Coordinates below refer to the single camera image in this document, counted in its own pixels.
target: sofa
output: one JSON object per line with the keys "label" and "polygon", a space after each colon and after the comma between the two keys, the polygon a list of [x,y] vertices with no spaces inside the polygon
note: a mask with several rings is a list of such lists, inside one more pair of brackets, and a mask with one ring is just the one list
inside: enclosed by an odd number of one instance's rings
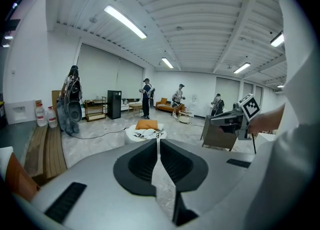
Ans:
{"label": "sofa", "polygon": [[[167,102],[167,98],[161,98],[161,101],[158,101],[155,103],[155,108],[168,111],[168,112],[173,112],[174,108],[172,108],[171,104]],[[185,105],[180,104],[177,110],[177,114],[179,113],[179,110],[185,110]]]}

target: ceiling light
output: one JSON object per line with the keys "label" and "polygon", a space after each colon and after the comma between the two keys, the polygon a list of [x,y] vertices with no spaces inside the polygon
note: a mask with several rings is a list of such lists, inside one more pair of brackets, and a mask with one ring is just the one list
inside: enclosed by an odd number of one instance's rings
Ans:
{"label": "ceiling light", "polygon": [[248,68],[251,64],[246,62],[244,65],[242,65],[240,68],[234,71],[235,74],[238,74],[240,71],[243,71],[245,68]]}
{"label": "ceiling light", "polygon": [[270,41],[271,45],[277,47],[281,43],[285,41],[285,37],[283,36],[283,32],[281,31],[273,40]]}
{"label": "ceiling light", "polygon": [[114,9],[111,5],[108,5],[104,9],[108,14],[112,15],[114,18],[121,21],[125,26],[131,29],[135,34],[137,34],[140,38],[146,38],[146,34],[143,33],[137,26],[135,26],[127,17],[125,17],[118,10]]}
{"label": "ceiling light", "polygon": [[162,58],[162,60],[165,62],[166,65],[169,66],[169,68],[173,68],[173,66],[172,66],[171,63],[167,60],[167,58]]}

